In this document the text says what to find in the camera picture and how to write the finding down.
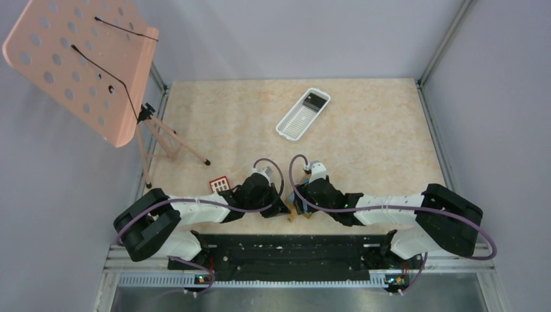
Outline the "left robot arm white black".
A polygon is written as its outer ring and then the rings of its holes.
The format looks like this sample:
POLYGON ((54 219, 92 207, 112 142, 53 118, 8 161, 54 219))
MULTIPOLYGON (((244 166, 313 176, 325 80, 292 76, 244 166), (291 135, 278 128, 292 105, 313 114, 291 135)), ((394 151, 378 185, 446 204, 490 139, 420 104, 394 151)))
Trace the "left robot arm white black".
POLYGON ((253 173, 240 185, 199 198, 174 198, 154 188, 119 214, 113 226, 118 244, 134 262, 152 256, 196 258, 206 247, 184 226, 198 223, 223 224, 257 211, 263 218, 288 215, 276 186, 266 174, 253 173))

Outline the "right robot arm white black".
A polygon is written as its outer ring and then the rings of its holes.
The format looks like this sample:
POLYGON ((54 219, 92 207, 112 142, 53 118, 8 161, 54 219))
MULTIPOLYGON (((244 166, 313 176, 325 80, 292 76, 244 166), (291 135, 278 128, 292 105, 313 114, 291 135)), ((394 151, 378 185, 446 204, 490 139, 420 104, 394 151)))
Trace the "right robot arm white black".
POLYGON ((384 198, 343 193, 327 177, 306 177, 285 203, 298 215, 312 215, 321 207, 344 226, 392 226, 381 251, 401 259, 437 250, 473 258, 483 218, 478 206, 436 183, 421 193, 384 198))

